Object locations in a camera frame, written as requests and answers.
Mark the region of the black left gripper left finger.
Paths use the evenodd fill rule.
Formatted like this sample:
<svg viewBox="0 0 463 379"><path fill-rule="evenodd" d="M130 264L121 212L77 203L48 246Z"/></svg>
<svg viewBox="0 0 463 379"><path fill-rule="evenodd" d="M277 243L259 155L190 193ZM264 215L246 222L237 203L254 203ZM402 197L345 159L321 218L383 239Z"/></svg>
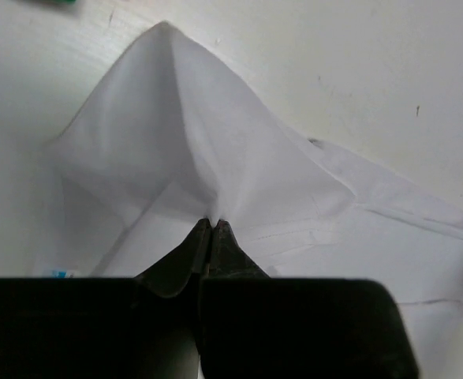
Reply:
<svg viewBox="0 0 463 379"><path fill-rule="evenodd" d="M126 278L0 278L0 378L196 378L211 224Z"/></svg>

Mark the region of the white t-shirt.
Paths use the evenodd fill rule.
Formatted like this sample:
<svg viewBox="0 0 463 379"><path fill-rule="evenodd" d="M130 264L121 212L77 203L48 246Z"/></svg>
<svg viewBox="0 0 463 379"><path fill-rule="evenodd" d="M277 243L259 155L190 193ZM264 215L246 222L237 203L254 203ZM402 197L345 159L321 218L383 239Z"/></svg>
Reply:
<svg viewBox="0 0 463 379"><path fill-rule="evenodd" d="M228 221L274 276L366 278L400 305L425 378L454 365L463 211L283 125L211 52L161 23L136 39L43 151L36 275L133 276L197 220Z"/></svg>

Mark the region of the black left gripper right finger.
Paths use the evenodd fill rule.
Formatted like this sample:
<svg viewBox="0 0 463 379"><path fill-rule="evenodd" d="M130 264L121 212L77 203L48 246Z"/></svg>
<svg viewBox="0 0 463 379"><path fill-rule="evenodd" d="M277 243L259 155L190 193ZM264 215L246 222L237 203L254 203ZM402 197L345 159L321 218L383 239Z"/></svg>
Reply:
<svg viewBox="0 0 463 379"><path fill-rule="evenodd" d="M206 378L417 378L398 306L373 280L272 278L217 223L200 288Z"/></svg>

